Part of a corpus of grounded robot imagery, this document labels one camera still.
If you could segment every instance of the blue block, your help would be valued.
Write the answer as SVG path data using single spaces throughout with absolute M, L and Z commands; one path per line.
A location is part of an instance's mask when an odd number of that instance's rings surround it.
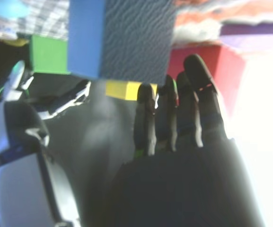
M 68 71 L 164 84 L 174 9 L 172 0 L 71 0 Z

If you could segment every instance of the yellow block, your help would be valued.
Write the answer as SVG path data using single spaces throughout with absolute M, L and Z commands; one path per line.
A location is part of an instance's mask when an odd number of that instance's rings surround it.
M 140 86 L 140 82 L 108 80 L 106 83 L 106 96 L 123 100 L 137 101 L 137 93 Z M 156 96 L 157 84 L 151 84 L 151 86 L 153 88 L 154 95 Z

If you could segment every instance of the green box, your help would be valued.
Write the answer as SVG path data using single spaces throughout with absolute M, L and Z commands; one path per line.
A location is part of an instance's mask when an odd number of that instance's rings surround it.
M 66 41 L 33 35 L 30 55 L 34 72 L 70 74 L 67 71 Z

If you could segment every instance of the checkered cloth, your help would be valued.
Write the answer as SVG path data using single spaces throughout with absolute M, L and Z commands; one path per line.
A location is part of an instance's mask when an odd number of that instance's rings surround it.
M 69 0 L 22 0 L 29 6 L 26 18 L 14 20 L 14 29 L 23 34 L 37 34 L 68 39 Z

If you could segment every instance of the red block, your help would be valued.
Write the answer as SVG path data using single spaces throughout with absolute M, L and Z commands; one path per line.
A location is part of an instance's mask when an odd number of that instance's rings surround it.
M 224 46 L 200 46 L 175 49 L 171 53 L 168 74 L 176 79 L 184 70 L 186 56 L 198 54 L 206 63 L 221 92 L 229 117 L 233 115 L 246 61 Z

